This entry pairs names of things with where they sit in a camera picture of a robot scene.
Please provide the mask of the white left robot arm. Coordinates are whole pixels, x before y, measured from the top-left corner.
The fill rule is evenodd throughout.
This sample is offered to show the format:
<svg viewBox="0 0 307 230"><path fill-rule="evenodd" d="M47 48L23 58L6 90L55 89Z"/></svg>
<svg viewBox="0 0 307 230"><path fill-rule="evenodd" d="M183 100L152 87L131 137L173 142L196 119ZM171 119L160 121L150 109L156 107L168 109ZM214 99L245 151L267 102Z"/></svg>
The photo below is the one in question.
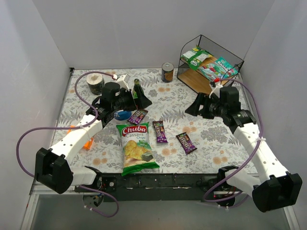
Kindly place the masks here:
<svg viewBox="0 0 307 230"><path fill-rule="evenodd" d="M105 184L99 170L90 166L72 169L70 164L86 142L113 119L115 112L136 109L130 89L115 82L106 83L101 96L93 101L78 126L49 149L41 148L37 152L34 178L58 194L78 185L93 190L102 189ZM148 127L148 123L118 126L126 164L122 175L159 168L149 144Z"/></svg>

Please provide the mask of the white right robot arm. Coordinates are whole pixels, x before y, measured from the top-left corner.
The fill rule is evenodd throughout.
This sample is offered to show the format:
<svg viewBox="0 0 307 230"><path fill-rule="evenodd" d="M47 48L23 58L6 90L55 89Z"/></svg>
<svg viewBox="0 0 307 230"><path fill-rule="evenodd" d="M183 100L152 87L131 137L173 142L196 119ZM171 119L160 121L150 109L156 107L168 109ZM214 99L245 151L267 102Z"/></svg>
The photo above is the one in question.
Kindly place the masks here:
<svg viewBox="0 0 307 230"><path fill-rule="evenodd" d="M205 197L216 188L228 186L250 196L261 212L296 203L302 186L301 177L297 173L291 174L278 161L263 137L263 128L258 126L249 110L241 109L236 87L216 87L211 95L198 93L185 112L206 119L222 118L249 155L240 167L219 169L218 182L205 193Z"/></svg>

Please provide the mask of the teal Fox's candy bag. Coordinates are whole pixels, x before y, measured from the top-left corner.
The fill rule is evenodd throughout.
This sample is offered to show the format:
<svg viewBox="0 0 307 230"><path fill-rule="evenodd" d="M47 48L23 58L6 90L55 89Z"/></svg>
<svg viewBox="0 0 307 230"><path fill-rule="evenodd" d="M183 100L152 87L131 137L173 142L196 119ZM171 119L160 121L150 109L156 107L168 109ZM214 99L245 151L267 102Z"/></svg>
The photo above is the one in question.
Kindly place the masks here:
<svg viewBox="0 0 307 230"><path fill-rule="evenodd" d="M209 81L215 79L228 79L238 74L238 71L223 57L218 58L215 62L199 66L198 71Z"/></svg>

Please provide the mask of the purple M&M bag front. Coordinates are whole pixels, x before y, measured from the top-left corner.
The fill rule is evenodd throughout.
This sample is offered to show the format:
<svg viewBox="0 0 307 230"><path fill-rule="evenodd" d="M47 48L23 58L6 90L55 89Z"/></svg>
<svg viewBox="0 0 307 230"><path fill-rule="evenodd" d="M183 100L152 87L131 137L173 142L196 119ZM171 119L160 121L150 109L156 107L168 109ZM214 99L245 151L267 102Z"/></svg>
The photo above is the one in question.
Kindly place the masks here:
<svg viewBox="0 0 307 230"><path fill-rule="evenodd" d="M186 132L176 135L176 138L180 142L186 155L189 155L193 151L197 150Z"/></svg>

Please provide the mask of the green glass bottle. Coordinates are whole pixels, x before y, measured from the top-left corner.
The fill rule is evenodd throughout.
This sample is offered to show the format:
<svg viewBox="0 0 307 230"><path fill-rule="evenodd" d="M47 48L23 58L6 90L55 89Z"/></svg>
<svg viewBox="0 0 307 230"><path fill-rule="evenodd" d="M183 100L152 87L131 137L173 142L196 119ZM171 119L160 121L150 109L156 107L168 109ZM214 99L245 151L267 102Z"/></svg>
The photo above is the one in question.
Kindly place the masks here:
<svg viewBox="0 0 307 230"><path fill-rule="evenodd" d="M135 79L132 90L132 96L135 101L137 109L142 109L141 94L142 94L142 87L140 85L140 80Z"/></svg>

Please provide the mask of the green candy bag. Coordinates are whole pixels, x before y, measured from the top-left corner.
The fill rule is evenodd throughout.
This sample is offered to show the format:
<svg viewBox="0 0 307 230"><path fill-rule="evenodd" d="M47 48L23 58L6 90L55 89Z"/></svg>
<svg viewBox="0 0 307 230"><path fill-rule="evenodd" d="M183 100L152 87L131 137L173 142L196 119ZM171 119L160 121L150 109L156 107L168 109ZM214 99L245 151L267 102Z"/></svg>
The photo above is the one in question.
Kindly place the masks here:
<svg viewBox="0 0 307 230"><path fill-rule="evenodd" d="M211 53L199 46L195 46L193 49L181 54L180 56L180 58L184 60L192 70L197 70L205 59L211 57Z"/></svg>

